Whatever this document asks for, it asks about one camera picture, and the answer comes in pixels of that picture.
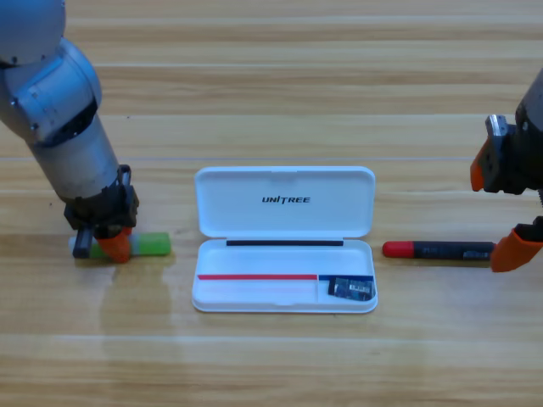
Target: table surface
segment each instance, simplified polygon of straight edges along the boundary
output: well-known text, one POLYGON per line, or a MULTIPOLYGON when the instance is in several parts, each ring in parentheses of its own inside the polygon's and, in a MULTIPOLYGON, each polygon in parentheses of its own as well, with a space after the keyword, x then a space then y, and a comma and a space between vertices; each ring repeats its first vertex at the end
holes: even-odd
POLYGON ((543 262, 512 273, 384 259, 386 240, 492 240, 535 194, 470 191, 487 114, 543 66, 540 0, 71 0, 139 231, 174 254, 75 264, 25 144, 0 127, 0 404, 541 406, 543 262), (376 174, 369 315, 191 304, 193 175, 210 165, 376 174))

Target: orange finger pad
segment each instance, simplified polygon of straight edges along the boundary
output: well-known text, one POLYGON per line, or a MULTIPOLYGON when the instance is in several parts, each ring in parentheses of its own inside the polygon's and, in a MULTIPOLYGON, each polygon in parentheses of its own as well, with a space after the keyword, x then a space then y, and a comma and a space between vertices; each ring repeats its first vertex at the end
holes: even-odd
POLYGON ((484 188, 484 177, 483 177, 483 168, 481 167, 481 164, 479 163, 481 157, 488 149, 490 142, 487 140, 483 147, 479 150, 479 154, 477 154, 477 157, 475 157, 475 160, 472 163, 472 166, 470 167, 471 172, 471 181, 472 181, 472 189, 475 192, 480 191, 484 188))
POLYGON ((130 259, 130 242, 126 232, 123 231, 110 239, 98 239, 100 248, 115 263, 126 263, 130 259))
POLYGON ((508 237, 501 239, 492 253, 490 257, 492 271, 501 273, 515 270, 530 262, 542 247, 542 242, 527 242, 513 229, 508 237))

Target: pen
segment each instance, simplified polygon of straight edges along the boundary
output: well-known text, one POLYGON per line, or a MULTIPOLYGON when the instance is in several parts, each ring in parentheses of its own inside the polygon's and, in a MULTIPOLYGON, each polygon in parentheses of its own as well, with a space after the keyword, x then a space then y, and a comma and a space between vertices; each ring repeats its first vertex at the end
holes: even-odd
POLYGON ((490 260, 493 242, 386 242, 385 257, 400 259, 490 260))

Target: robotic arm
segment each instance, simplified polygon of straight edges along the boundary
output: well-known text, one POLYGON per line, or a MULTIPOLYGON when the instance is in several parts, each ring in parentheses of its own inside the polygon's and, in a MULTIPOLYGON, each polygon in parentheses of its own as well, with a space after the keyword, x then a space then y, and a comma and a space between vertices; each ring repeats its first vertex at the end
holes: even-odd
POLYGON ((0 120, 21 137, 66 204, 74 256, 92 238, 117 262, 136 225, 131 169, 119 165, 98 117, 102 91, 91 63, 63 38, 64 0, 0 0, 0 120))
MULTIPOLYGON (((471 166, 474 191, 520 195, 539 191, 543 204, 543 70, 518 105, 515 124, 493 114, 486 120, 488 138, 471 166)), ((493 271, 510 271, 532 260, 543 248, 543 216, 533 225, 517 225, 491 257, 493 271)))

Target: black strip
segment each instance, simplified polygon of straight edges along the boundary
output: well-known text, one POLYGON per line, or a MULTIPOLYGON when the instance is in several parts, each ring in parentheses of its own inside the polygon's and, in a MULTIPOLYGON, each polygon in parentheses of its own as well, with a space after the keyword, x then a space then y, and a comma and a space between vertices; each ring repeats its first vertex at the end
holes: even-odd
POLYGON ((227 240, 227 246, 343 246, 343 240, 227 240))
POLYGON ((415 259, 490 260, 491 242, 415 242, 415 259))

